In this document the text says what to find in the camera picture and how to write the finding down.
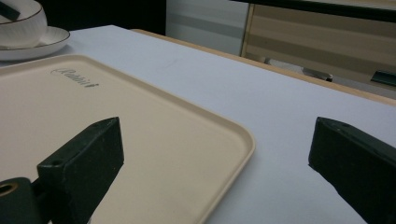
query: wooden table edge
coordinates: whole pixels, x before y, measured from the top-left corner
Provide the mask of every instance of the wooden table edge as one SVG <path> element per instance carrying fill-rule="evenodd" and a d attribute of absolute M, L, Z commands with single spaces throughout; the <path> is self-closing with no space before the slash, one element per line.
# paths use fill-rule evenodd
<path fill-rule="evenodd" d="M 149 35 L 149 36 L 152 36 L 152 37 L 156 37 L 156 38 L 159 38 L 159 39 L 162 39 L 162 40 L 166 40 L 166 41 L 169 41 L 169 42 L 173 42 L 173 43 L 176 43 L 176 44 L 179 44 L 179 45 L 182 45 L 182 46 L 186 46 L 186 47 L 189 47 L 189 48 L 198 49 L 198 50 L 201 50 L 201 51 L 212 53 L 212 54 L 224 57 L 224 58 L 228 58 L 228 59 L 231 59 L 231 60 L 234 60 L 234 61 L 238 61 L 240 63 L 250 64 L 250 65 L 253 65 L 253 66 L 256 66 L 256 67 L 260 67 L 260 68 L 265 69 L 265 70 L 269 70 L 269 71 L 273 71 L 273 72 L 279 73 L 279 74 L 284 75 L 284 76 L 293 77 L 293 78 L 297 78 L 297 79 L 300 79 L 300 80 L 303 80 L 303 81 L 306 81 L 306 82 L 310 82 L 310 83 L 313 83 L 313 84 L 316 84 L 316 85 L 319 85 L 319 86 L 322 86 L 322 87 L 325 87 L 325 88 L 329 88 L 329 89 L 333 89 L 333 90 L 336 90 L 336 91 L 341 91 L 341 92 L 345 92 L 345 93 L 348 93 L 348 94 L 356 95 L 356 96 L 359 96 L 359 97 L 362 97 L 362 98 L 365 98 L 365 99 L 369 99 L 369 100 L 372 100 L 372 101 L 376 101 L 376 102 L 379 102 L 379 103 L 383 103 L 383 104 L 386 104 L 386 105 L 395 105 L 396 106 L 396 100 L 393 100 L 393 99 L 385 97 L 385 96 L 376 95 L 376 94 L 373 94 L 373 93 L 370 93 L 370 92 L 367 92 L 367 91 L 361 91 L 361 90 L 353 89 L 353 88 L 350 88 L 350 87 L 347 87 L 347 86 L 343 86 L 343 85 L 340 85 L 340 84 L 328 82 L 328 81 L 325 81 L 325 80 L 322 80 L 322 79 L 318 79 L 318 78 L 315 78 L 315 77 L 303 76 L 301 74 L 294 73 L 292 71 L 285 70 L 285 69 L 282 69 L 282 68 L 278 68 L 278 67 L 275 67 L 275 66 L 272 66 L 272 65 L 269 65 L 269 64 L 259 63 L 259 62 L 256 62 L 256 61 L 253 61 L 253 60 L 250 60 L 250 59 L 247 59 L 247 58 L 242 58 L 242 57 L 239 57 L 239 56 L 236 56 L 236 55 L 233 55 L 233 54 L 229 54 L 229 53 L 221 52 L 221 51 L 218 51 L 218 50 L 215 50 L 215 49 L 210 49 L 210 48 L 198 46 L 198 45 L 186 42 L 186 41 L 174 39 L 174 38 L 169 37 L 169 36 L 158 35 L 158 34 L 154 34 L 152 32 L 148 32 L 148 31 L 141 30 L 141 29 L 133 29 L 132 31 L 140 33 L 140 34 L 143 34 L 143 35 Z"/>

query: white saucer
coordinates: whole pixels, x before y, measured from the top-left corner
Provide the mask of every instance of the white saucer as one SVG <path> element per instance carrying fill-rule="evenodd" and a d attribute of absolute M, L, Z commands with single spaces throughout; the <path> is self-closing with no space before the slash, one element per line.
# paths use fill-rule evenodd
<path fill-rule="evenodd" d="M 0 61 L 17 61 L 39 58 L 63 48 L 70 33 L 57 27 L 47 27 L 47 32 L 41 36 L 40 43 L 27 49 L 0 49 Z"/>

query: logo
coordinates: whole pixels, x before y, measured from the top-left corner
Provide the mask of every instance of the logo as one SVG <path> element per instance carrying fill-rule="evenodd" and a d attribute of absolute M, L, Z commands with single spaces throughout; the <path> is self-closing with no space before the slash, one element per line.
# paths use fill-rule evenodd
<path fill-rule="evenodd" d="M 89 88 L 89 87 L 96 87 L 99 86 L 98 83 L 92 83 L 90 79 L 84 77 L 83 75 L 79 74 L 76 70 L 70 68 L 58 68 L 52 70 L 50 72 L 53 75 L 61 75 L 64 77 L 68 77 L 71 80 L 75 81 L 79 85 Z"/>

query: white table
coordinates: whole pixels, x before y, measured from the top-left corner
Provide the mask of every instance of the white table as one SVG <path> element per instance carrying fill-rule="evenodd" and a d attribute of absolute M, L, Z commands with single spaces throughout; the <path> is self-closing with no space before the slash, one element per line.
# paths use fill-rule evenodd
<path fill-rule="evenodd" d="M 396 147 L 395 102 L 336 91 L 343 88 L 334 84 L 319 82 L 326 88 L 115 26 L 74 31 L 56 54 L 87 55 L 252 131 L 255 154 L 208 223 L 364 223 L 308 166 L 316 118 L 349 123 Z"/>

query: tray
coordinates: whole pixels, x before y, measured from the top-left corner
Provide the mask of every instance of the tray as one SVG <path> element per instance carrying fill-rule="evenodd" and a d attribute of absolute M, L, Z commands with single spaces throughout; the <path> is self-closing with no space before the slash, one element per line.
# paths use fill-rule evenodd
<path fill-rule="evenodd" d="M 125 164 L 92 223 L 204 222 L 251 157 L 242 126 L 81 55 L 0 68 L 0 179 L 120 117 Z"/>

